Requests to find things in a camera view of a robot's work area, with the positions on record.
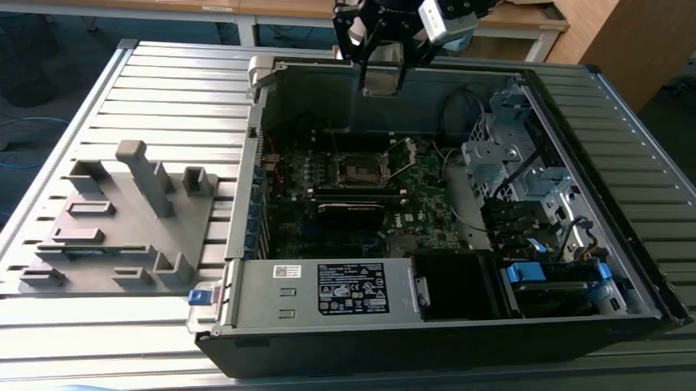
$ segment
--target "power supply label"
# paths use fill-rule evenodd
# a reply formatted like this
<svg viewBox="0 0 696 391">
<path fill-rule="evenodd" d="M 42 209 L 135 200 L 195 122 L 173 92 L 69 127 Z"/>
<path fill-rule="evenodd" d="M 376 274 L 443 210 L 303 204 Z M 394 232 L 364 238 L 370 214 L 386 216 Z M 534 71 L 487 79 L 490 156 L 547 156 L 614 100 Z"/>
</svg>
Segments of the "power supply label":
<svg viewBox="0 0 696 391">
<path fill-rule="evenodd" d="M 322 315 L 386 314 L 383 263 L 318 265 Z"/>
</svg>

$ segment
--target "slotted aluminum surface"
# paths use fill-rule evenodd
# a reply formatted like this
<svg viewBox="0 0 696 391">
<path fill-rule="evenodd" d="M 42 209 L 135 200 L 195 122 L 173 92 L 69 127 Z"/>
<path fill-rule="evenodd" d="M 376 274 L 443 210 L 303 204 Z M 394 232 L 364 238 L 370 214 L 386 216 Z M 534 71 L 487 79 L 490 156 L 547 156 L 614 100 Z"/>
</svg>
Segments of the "slotted aluminum surface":
<svg viewBox="0 0 696 391">
<path fill-rule="evenodd" d="M 323 51 L 245 50 L 140 42 L 119 49 L 37 180 L 0 236 L 2 268 L 32 257 L 72 185 L 58 179 L 70 159 L 113 155 L 123 138 L 148 143 L 148 157 L 168 172 L 203 165 L 221 178 L 201 256 L 201 277 L 219 277 L 243 146 L 248 59 L 257 54 L 328 58 Z M 529 67 L 529 63 L 447 59 L 443 64 Z M 696 306 L 696 210 L 650 135 L 601 76 L 577 66 L 531 65 L 583 142 L 593 162 L 658 260 L 684 303 Z M 108 161 L 108 169 L 124 169 Z M 0 289 L 12 290 L 5 283 Z M 665 380 L 693 382 L 696 324 L 656 340 L 635 341 L 574 362 L 469 371 L 367 376 L 227 379 L 193 345 L 183 297 L 6 298 L 0 301 L 0 389 L 86 384 L 114 389 L 191 389 L 463 383 L 505 380 L 482 389 L 559 389 L 606 382 L 654 389 Z"/>
</svg>

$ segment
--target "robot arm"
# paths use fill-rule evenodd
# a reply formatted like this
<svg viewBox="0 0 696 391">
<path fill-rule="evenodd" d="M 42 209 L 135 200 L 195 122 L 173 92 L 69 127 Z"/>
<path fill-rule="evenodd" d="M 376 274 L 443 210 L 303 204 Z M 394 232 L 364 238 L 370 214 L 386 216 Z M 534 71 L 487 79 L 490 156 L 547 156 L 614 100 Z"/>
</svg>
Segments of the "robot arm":
<svg viewBox="0 0 696 391">
<path fill-rule="evenodd" d="M 406 70 L 430 63 L 447 42 L 460 50 L 478 19 L 499 0 L 355 0 L 334 7 L 334 29 L 342 57 L 359 65 L 366 88 L 367 63 L 379 46 L 400 44 L 399 71 L 391 94 L 400 89 Z M 419 42 L 418 33 L 427 37 Z"/>
</svg>

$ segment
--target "white label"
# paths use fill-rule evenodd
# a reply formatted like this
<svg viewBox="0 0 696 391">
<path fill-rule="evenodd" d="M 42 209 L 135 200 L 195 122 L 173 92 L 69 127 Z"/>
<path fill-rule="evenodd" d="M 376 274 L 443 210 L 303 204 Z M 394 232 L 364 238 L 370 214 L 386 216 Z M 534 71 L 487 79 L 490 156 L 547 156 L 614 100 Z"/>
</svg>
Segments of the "white label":
<svg viewBox="0 0 696 391">
<path fill-rule="evenodd" d="M 366 299 L 366 305 L 387 305 L 386 299 Z"/>
<path fill-rule="evenodd" d="M 205 6 L 203 6 L 201 9 L 204 11 L 231 12 L 231 7 L 205 7 Z"/>
<path fill-rule="evenodd" d="M 272 267 L 273 279 L 299 279 L 302 277 L 302 266 L 275 265 Z"/>
</svg>

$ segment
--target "sticker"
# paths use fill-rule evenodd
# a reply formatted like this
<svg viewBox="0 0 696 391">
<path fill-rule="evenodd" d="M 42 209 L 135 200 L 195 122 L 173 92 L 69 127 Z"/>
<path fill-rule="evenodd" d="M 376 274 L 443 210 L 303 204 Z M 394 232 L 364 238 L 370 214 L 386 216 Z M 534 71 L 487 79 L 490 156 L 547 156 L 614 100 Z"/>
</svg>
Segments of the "sticker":
<svg viewBox="0 0 696 391">
<path fill-rule="evenodd" d="M 272 267 L 273 279 L 299 279 L 302 277 L 302 266 L 275 265 Z"/>
<path fill-rule="evenodd" d="M 201 9 L 204 11 L 231 12 L 231 7 L 207 7 L 207 6 L 203 6 Z"/>
<path fill-rule="evenodd" d="M 275 267 L 299 268 L 299 266 Z M 344 263 L 316 267 L 319 313 L 322 315 L 386 314 L 388 312 L 383 263 Z"/>
</svg>

